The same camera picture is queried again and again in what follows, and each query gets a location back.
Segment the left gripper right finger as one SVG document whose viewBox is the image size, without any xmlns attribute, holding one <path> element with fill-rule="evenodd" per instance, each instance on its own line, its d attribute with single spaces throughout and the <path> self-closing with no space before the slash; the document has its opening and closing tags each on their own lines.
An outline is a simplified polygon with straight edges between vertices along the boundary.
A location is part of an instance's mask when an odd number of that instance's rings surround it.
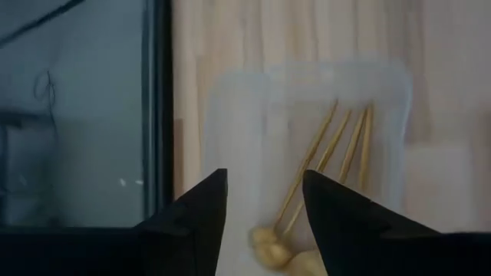
<svg viewBox="0 0 491 276">
<path fill-rule="evenodd" d="M 314 170 L 302 191 L 328 276 L 491 276 L 491 232 L 438 232 Z"/>
</svg>

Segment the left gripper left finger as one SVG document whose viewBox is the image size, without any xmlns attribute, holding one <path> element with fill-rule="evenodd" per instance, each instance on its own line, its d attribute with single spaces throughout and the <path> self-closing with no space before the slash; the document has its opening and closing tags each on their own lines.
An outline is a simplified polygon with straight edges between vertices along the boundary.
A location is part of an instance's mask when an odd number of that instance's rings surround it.
<svg viewBox="0 0 491 276">
<path fill-rule="evenodd" d="M 0 228 L 0 276 L 215 276 L 228 178 L 217 169 L 129 228 Z"/>
</svg>

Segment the clear plastic container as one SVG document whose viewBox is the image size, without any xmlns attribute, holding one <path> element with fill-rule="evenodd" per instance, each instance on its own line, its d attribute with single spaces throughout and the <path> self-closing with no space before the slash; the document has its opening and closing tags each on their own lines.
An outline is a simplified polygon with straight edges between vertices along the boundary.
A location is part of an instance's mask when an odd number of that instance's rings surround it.
<svg viewBox="0 0 491 276">
<path fill-rule="evenodd" d="M 412 82 L 402 64 L 383 59 L 299 62 L 263 73 L 237 71 L 209 93 L 202 171 L 225 168 L 229 202 L 217 276 L 287 276 L 300 252 L 318 249 L 308 222 L 302 181 L 275 242 L 252 246 L 256 227 L 271 227 L 302 158 L 335 99 L 338 106 L 305 170 L 338 181 L 358 117 L 374 106 L 369 174 L 359 173 L 364 126 L 343 185 L 394 211 L 404 207 L 404 136 Z"/>
</svg>

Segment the black aluminium table frame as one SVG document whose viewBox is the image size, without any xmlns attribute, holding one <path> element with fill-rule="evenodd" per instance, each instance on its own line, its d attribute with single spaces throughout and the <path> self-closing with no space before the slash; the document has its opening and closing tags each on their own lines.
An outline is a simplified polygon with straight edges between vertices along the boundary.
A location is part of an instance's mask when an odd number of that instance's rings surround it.
<svg viewBox="0 0 491 276">
<path fill-rule="evenodd" d="M 172 0 L 144 0 L 142 31 L 143 216 L 174 197 Z"/>
</svg>

